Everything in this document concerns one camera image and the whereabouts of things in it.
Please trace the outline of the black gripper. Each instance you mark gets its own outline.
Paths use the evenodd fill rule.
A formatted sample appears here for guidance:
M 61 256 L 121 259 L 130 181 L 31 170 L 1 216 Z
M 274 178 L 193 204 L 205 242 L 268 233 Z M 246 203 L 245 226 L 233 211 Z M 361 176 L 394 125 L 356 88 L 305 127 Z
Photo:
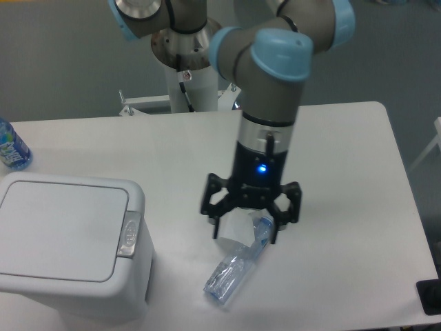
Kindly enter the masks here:
M 280 184 L 286 158 L 286 151 L 266 155 L 237 143 L 231 177 L 223 179 L 214 173 L 207 175 L 201 214 L 214 225 L 213 239 L 218 237 L 221 217 L 237 207 L 267 209 L 274 220 L 271 244 L 276 243 L 282 227 L 298 222 L 302 201 L 300 184 L 297 181 Z M 211 203 L 212 197 L 223 188 L 227 194 L 217 203 Z M 286 210 L 281 210 L 276 203 L 282 194 L 289 200 Z

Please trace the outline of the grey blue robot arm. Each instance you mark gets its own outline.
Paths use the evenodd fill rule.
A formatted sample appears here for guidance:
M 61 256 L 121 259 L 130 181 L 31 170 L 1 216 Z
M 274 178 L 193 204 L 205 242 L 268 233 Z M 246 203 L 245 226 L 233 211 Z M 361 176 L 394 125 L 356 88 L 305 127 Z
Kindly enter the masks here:
M 159 59 L 177 70 L 211 66 L 242 92 L 232 174 L 209 174 L 201 213 L 213 225 L 235 208 L 266 210 L 279 230 L 299 218 L 302 191 L 281 179 L 311 58 L 348 42 L 349 1 L 272 1 L 273 19 L 248 29 L 220 28 L 205 1 L 111 1 L 127 39 L 151 36 Z

